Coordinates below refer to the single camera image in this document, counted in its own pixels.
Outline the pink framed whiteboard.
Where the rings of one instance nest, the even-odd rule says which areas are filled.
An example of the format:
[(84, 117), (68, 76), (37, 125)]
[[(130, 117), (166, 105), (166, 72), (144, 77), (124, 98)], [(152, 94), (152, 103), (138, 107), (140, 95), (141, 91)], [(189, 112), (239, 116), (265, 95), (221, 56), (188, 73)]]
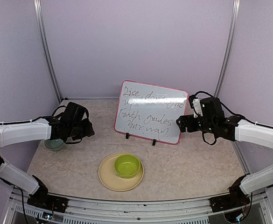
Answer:
[(114, 129), (133, 137), (177, 145), (181, 132), (176, 120), (185, 115), (188, 98), (185, 90), (125, 80)]

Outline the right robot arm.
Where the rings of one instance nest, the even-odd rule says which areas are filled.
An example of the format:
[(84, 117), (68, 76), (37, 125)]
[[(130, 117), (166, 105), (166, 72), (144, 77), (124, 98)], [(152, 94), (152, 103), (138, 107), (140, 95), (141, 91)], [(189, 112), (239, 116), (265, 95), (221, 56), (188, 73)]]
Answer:
[[(219, 98), (189, 98), (192, 115), (182, 115), (176, 120), (180, 132), (209, 133), (214, 137), (212, 145), (222, 138), (234, 142), (241, 150), (261, 150), (264, 155), (269, 151), (273, 156), (273, 126), (253, 122), (241, 114), (231, 112), (226, 117), (228, 107)], [(266, 187), (273, 187), (273, 158), (265, 156), (265, 164), (260, 165), (254, 173), (238, 178), (230, 187), (226, 196), (226, 204), (236, 207), (244, 197)]]

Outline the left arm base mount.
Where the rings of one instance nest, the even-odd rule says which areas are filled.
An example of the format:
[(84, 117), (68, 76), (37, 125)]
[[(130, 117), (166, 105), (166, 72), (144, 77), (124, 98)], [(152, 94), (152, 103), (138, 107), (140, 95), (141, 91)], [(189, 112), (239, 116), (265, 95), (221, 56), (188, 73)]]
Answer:
[(50, 210), (53, 212), (65, 213), (68, 199), (65, 197), (54, 196), (49, 194), (44, 195), (30, 195), (27, 203), (35, 207)]

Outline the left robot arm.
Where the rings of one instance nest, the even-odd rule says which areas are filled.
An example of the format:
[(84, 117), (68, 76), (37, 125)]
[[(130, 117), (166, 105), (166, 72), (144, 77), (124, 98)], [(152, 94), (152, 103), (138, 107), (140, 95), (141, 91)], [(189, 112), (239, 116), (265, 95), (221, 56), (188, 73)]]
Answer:
[(52, 196), (40, 179), (26, 172), (37, 144), (61, 140), (73, 145), (95, 134), (86, 107), (69, 102), (61, 108), (62, 112), (49, 116), (0, 122), (0, 179), (28, 193), (44, 208), (52, 204)]

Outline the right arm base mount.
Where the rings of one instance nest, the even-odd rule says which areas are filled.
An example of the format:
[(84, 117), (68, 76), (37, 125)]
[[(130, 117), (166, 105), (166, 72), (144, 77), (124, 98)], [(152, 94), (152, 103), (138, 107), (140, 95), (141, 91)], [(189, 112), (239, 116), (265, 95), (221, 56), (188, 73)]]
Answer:
[(210, 198), (212, 212), (230, 210), (249, 203), (250, 199), (247, 196), (238, 197), (227, 194)]

